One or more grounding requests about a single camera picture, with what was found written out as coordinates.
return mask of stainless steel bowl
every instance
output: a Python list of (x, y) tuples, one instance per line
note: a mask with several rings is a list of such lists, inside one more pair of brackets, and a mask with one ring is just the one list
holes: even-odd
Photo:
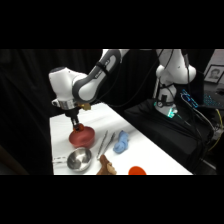
[(92, 153), (87, 148), (78, 148), (68, 157), (68, 168), (75, 172), (86, 170), (92, 161)]

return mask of black curtain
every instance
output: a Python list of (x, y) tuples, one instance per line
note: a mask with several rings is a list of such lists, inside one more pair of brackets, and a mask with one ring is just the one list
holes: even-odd
[[(204, 71), (211, 50), (190, 49), (191, 64)], [(49, 72), (65, 66), (88, 74), (101, 54), (100, 49), (0, 49), (0, 145), (30, 174), (53, 174), (49, 118), (63, 111), (51, 105), (55, 94)], [(116, 86), (102, 101), (115, 105), (128, 101), (156, 59), (154, 51), (132, 49), (123, 60)], [(152, 97), (158, 65), (133, 101), (115, 111), (123, 115), (125, 109)], [(106, 81), (99, 97), (114, 83), (118, 71)]]

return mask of table surface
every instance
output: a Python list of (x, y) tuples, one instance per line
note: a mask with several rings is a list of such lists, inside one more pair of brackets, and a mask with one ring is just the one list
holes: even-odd
[[(107, 130), (109, 133), (104, 147), (116, 132), (116, 137), (105, 156), (113, 164), (118, 175), (128, 175), (133, 166), (143, 168), (148, 175), (192, 175), (105, 104), (94, 105), (91, 111), (80, 111), (79, 120), (96, 132), (95, 143), (90, 149), (91, 165), (82, 173), (75, 173), (66, 163), (55, 164), (55, 175), (96, 175), (101, 169), (96, 156)], [(75, 150), (68, 140), (72, 132), (71, 120), (65, 115), (56, 116), (50, 119), (50, 126), (53, 158), (68, 157)], [(129, 134), (129, 147), (119, 155), (113, 151), (113, 147), (118, 142), (118, 135), (122, 130)]]

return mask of cable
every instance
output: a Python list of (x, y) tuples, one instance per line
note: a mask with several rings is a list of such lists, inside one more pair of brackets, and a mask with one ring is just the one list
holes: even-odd
[(97, 104), (98, 102), (100, 102), (99, 100), (101, 100), (104, 96), (106, 96), (106, 95), (107, 95), (107, 94), (114, 88), (114, 86), (115, 86), (115, 84), (117, 83), (117, 80), (118, 80), (118, 78), (119, 78), (119, 76), (120, 76), (120, 72), (121, 72), (121, 63), (120, 63), (120, 65), (119, 65), (118, 75), (117, 75), (117, 77), (116, 77), (116, 79), (115, 79), (115, 81), (114, 81), (114, 84), (111, 86), (111, 88), (110, 88), (105, 94), (103, 94), (99, 99), (97, 99), (96, 102), (95, 102), (94, 104)]
[[(217, 111), (217, 113), (218, 113), (218, 115), (219, 115), (220, 122), (221, 122), (221, 129), (222, 129), (222, 131), (223, 131), (223, 124), (222, 124), (222, 117), (221, 117), (221, 114), (220, 114), (220, 112), (219, 112), (218, 109), (216, 109), (216, 111)], [(221, 135), (220, 138), (216, 141), (215, 145), (213, 145), (213, 146), (208, 150), (209, 152), (212, 151), (212, 149), (215, 148), (215, 146), (219, 143), (221, 137), (222, 137), (222, 135)]]
[[(185, 103), (187, 103), (190, 107), (191, 107), (191, 105), (183, 98), (183, 96), (184, 96), (185, 94), (181, 94), (181, 98), (182, 98), (182, 100), (185, 102)], [(201, 113), (201, 112), (199, 112), (197, 109), (195, 109), (195, 108), (193, 108), (193, 110), (194, 111), (196, 111), (198, 114), (200, 114), (208, 123), (209, 123), (209, 125), (211, 126), (211, 128), (212, 128), (212, 131), (214, 132), (214, 130), (215, 130), (215, 128), (213, 127), (213, 125), (212, 125), (212, 123)]]
[(171, 52), (169, 61), (168, 61), (167, 65), (166, 65), (165, 69), (168, 67), (168, 65), (169, 65), (169, 63), (170, 63), (170, 60), (171, 60), (171, 58), (173, 57), (173, 52), (174, 52), (174, 49), (172, 49), (172, 52)]
[(106, 104), (106, 105), (108, 105), (108, 106), (110, 106), (110, 107), (123, 107), (123, 106), (127, 105), (128, 103), (130, 103), (130, 102), (131, 102), (131, 101), (138, 95), (138, 93), (139, 93), (140, 90), (142, 89), (143, 85), (145, 84), (145, 81), (147, 80), (148, 76), (149, 76), (150, 73), (152, 72), (152, 69), (156, 66), (157, 61), (159, 60), (159, 58), (160, 58), (160, 56), (162, 55), (163, 51), (164, 51), (164, 49), (162, 49), (162, 51), (160, 52), (160, 54), (159, 54), (157, 60), (156, 60), (155, 63), (153, 64), (152, 68), (149, 70), (148, 74), (146, 75), (146, 77), (145, 77), (145, 79), (144, 79), (142, 85), (141, 85), (140, 88), (138, 89), (138, 91), (135, 93), (135, 95), (134, 95), (129, 101), (127, 101), (126, 103), (124, 103), (124, 104), (122, 104), (122, 105), (111, 105), (111, 104), (104, 103), (104, 102), (102, 102), (102, 101), (99, 101), (99, 102), (104, 103), (104, 104)]

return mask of red cup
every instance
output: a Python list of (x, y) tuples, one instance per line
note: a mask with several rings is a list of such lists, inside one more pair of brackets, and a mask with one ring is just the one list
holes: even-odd
[(69, 141), (75, 148), (90, 149), (95, 141), (95, 131), (90, 127), (85, 127), (81, 132), (73, 131), (69, 136)]
[(135, 166), (129, 170), (129, 175), (130, 176), (146, 176), (147, 174), (142, 168)]

